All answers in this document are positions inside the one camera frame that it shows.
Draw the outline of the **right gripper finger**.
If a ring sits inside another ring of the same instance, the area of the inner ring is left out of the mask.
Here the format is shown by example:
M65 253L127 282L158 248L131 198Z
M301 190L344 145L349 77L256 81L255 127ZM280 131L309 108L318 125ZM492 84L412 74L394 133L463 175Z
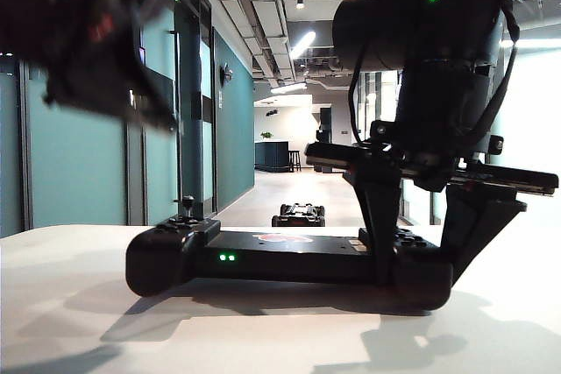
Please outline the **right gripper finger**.
M376 280L385 285L393 259L394 233L399 212L400 180L396 172L354 169L344 173L359 200L376 269Z
M448 270L450 290L474 258L521 212L527 204L516 199L512 187L482 184L446 187L447 209L439 257Z

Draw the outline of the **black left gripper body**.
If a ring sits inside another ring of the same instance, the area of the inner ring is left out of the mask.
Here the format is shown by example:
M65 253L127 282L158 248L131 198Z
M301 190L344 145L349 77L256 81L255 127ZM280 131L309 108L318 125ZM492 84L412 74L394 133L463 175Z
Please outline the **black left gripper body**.
M138 30L171 0L75 0L73 16L52 49L44 101L119 117L160 131L176 118L150 80Z

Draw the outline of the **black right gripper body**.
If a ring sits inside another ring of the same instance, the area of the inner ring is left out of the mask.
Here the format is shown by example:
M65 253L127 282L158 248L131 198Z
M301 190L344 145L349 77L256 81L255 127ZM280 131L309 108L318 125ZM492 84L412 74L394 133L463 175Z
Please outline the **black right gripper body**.
M394 133L392 123L375 122L372 129L372 137L365 145L310 144L305 151L306 160L313 165L344 169L352 183L359 178L381 184L409 179L431 192L440 192L450 184L479 183L512 187L527 194L552 195L559 187L559 178L553 173L491 166L474 159L461 164L457 157L435 154L414 157L389 140Z

